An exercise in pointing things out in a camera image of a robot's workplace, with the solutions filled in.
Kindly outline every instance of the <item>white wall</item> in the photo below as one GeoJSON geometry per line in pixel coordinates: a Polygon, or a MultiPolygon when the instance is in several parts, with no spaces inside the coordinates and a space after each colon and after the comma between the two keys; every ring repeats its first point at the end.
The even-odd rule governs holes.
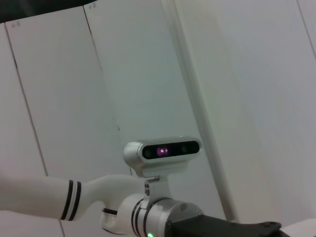
{"type": "MultiPolygon", "coordinates": [[[[45,175],[4,24],[0,24],[0,72],[0,176],[45,175]]],[[[57,220],[7,211],[0,212],[0,235],[63,236],[57,220]]]]}
{"type": "MultiPolygon", "coordinates": [[[[85,6],[123,143],[200,138],[160,0],[100,0],[85,6]]],[[[224,218],[205,152],[170,177],[174,198],[224,218]]]]}
{"type": "MultiPolygon", "coordinates": [[[[48,175],[130,174],[83,8],[6,25],[48,175]]],[[[99,226],[103,207],[62,222],[66,237],[111,236],[99,226]]]]}
{"type": "Polygon", "coordinates": [[[276,200],[260,164],[264,154],[246,113],[212,1],[176,0],[176,5],[237,220],[279,221],[276,200]]]}
{"type": "MultiPolygon", "coordinates": [[[[281,221],[314,218],[316,65],[297,1],[213,3],[281,221]]],[[[315,41],[315,1],[299,3],[315,41]]]]}

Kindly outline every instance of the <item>depth camera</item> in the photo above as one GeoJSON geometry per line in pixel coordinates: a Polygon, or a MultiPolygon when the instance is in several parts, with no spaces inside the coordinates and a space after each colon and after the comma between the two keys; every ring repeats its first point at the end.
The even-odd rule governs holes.
{"type": "Polygon", "coordinates": [[[200,141],[192,137],[170,137],[130,142],[124,160],[140,177],[182,171],[200,151],[200,141]]]}

